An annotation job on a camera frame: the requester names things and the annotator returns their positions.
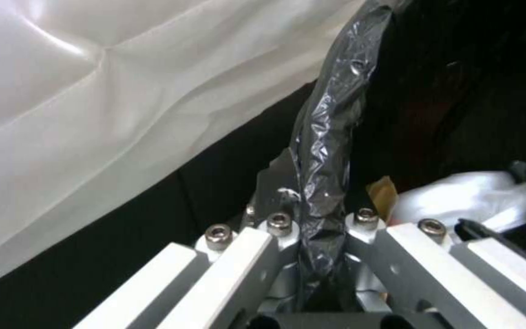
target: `metal frame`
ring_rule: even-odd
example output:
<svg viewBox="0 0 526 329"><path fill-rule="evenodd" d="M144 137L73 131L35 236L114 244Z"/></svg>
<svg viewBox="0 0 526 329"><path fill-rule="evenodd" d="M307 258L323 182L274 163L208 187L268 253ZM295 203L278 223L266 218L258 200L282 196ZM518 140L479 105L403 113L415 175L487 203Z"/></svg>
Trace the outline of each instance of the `metal frame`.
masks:
<svg viewBox="0 0 526 329"><path fill-rule="evenodd" d="M526 315L526 259L491 238L456 245L450 254Z"/></svg>
<svg viewBox="0 0 526 329"><path fill-rule="evenodd" d="M430 304L454 327L526 328L526 316L411 223L378 230L370 244L348 235L347 248L384 284L395 312Z"/></svg>
<svg viewBox="0 0 526 329"><path fill-rule="evenodd" d="M242 327L281 266L275 237L246 227L158 328Z"/></svg>
<svg viewBox="0 0 526 329"><path fill-rule="evenodd" d="M205 254L171 243L75 328L155 328L208 265Z"/></svg>

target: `bolt head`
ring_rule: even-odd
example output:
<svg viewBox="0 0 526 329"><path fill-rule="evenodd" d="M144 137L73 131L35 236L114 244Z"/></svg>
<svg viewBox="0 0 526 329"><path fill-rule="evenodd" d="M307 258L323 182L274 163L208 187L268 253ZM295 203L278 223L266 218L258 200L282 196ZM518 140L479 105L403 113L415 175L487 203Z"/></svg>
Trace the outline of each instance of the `bolt head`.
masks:
<svg viewBox="0 0 526 329"><path fill-rule="evenodd" d="M379 217L371 208L360 208L354 215L354 223L363 229L376 229L379 224Z"/></svg>
<svg viewBox="0 0 526 329"><path fill-rule="evenodd" d="M225 250L232 242L232 231L228 225L216 223L206 229L204 237L210 250Z"/></svg>
<svg viewBox="0 0 526 329"><path fill-rule="evenodd" d="M285 237L292 232L292 217L285 212L274 212L267 217L267 232Z"/></svg>
<svg viewBox="0 0 526 329"><path fill-rule="evenodd" d="M255 206L253 206L252 204L248 205L247 208L245 209L245 213L247 213L248 216L254 216L255 215Z"/></svg>
<svg viewBox="0 0 526 329"><path fill-rule="evenodd" d="M442 241L444 241L446 227L440 221L432 218L425 218L417 223L417 227L436 243L441 244Z"/></svg>

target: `white plastic bag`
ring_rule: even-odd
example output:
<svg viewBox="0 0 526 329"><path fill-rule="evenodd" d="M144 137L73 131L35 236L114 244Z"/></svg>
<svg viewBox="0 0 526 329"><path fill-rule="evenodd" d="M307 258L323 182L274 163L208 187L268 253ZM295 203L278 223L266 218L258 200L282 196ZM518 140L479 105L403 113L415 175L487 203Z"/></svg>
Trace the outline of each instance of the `white plastic bag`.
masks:
<svg viewBox="0 0 526 329"><path fill-rule="evenodd" d="M361 3L0 0L0 276L313 81Z"/></svg>

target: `dark background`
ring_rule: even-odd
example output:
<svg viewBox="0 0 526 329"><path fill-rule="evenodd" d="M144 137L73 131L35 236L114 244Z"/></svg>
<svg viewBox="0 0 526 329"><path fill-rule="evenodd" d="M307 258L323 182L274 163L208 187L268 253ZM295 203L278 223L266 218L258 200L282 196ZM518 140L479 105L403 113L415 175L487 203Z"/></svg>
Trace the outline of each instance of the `dark background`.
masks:
<svg viewBox="0 0 526 329"><path fill-rule="evenodd" d="M406 26L388 36L398 49L380 59L364 122L354 131L348 197L382 175L404 191L455 172L526 162L526 3L415 3L408 11L418 12L418 19L399 20ZM493 15L497 8L500 16ZM467 19L457 21L450 35L424 25L450 24L456 12ZM434 47L402 44L416 38ZM301 87L133 200L0 278L0 327L75 325L169 242L191 244L212 223L240 214L257 172L288 146L312 88Z"/></svg>

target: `white plastic sheet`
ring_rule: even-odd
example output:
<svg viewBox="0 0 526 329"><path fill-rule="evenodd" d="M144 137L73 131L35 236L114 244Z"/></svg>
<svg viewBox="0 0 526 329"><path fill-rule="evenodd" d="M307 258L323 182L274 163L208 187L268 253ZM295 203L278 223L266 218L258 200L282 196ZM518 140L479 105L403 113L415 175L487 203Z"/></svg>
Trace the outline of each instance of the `white plastic sheet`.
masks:
<svg viewBox="0 0 526 329"><path fill-rule="evenodd" d="M0 276L315 79L362 2L0 0Z"/></svg>
<svg viewBox="0 0 526 329"><path fill-rule="evenodd" d="M453 228L460 218L483 223L496 232L526 223L526 183L505 171L472 171L445 177L403 192L391 225L435 218ZM450 229L452 239L459 239Z"/></svg>

